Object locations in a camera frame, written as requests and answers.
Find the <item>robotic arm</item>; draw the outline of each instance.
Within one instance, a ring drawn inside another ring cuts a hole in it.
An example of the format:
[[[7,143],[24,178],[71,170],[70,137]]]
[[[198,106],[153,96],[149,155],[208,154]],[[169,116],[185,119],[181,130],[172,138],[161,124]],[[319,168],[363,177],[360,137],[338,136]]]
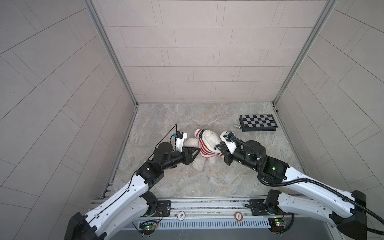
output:
[[[153,159],[147,160],[123,188],[86,215],[76,213],[69,221],[64,240],[107,240],[132,220],[152,216],[157,208],[157,198],[149,189],[163,178],[164,170],[179,163],[189,165],[200,152],[199,148],[182,146],[186,135],[183,132],[174,134],[175,151],[170,143],[160,143],[154,150]],[[262,206],[251,207],[275,215],[298,213],[313,217],[336,226],[340,232],[357,240],[366,239],[367,230],[371,231],[367,228],[366,212],[384,222],[366,208],[364,193],[342,191],[310,178],[287,163],[267,156],[265,147],[257,141],[243,142],[233,132],[223,132],[220,138],[222,142],[216,147],[224,155],[227,165],[239,162],[257,172],[262,184],[285,186],[312,199],[294,198],[270,190]]]

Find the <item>chessboard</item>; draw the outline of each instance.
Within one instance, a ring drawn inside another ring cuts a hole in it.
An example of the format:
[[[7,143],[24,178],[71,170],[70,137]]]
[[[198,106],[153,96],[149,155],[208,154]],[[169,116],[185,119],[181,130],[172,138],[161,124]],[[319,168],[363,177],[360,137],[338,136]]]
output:
[[[240,115],[240,125],[243,132],[276,131],[277,124],[272,114]]]

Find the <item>tiled wall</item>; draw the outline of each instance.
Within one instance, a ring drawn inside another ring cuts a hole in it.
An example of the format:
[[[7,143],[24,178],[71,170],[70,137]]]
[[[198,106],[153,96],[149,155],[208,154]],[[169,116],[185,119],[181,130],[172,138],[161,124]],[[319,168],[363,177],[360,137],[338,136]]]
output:
[[[325,1],[93,0],[138,102],[272,101]]]
[[[339,189],[362,191],[367,207],[380,216],[383,12],[382,0],[339,0],[277,104],[310,176]],[[368,217],[369,225],[384,230]]]
[[[0,239],[63,239],[133,103],[81,0],[2,0],[0,18]]]

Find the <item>marble floor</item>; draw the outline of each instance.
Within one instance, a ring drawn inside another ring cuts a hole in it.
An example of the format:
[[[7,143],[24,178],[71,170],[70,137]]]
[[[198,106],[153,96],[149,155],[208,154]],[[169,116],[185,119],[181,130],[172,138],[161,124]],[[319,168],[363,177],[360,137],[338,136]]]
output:
[[[278,128],[276,131],[242,132],[233,126],[239,124],[241,114],[273,114]],[[115,191],[129,182],[132,173],[153,153],[155,145],[175,123],[178,130],[189,137],[197,128],[209,129],[218,135],[223,131],[234,131],[237,138],[256,140],[266,147],[267,155],[301,170],[271,103],[140,104],[114,178]],[[218,159],[206,161],[201,171],[191,164],[168,169],[151,191],[157,197],[208,197],[266,195],[269,189],[259,183],[253,170],[236,162],[227,166],[223,159]]]

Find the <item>teddy bear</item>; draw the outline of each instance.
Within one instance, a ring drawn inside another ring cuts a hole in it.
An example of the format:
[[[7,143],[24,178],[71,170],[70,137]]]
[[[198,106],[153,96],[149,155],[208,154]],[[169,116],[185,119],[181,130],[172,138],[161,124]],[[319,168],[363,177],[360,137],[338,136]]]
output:
[[[189,138],[184,141],[183,146],[200,148],[200,154],[192,162],[195,170],[202,171],[206,159],[211,164],[215,164],[220,157],[224,158],[223,154],[216,147],[221,142],[220,137],[216,133],[206,129],[197,129],[194,136],[196,138]]]

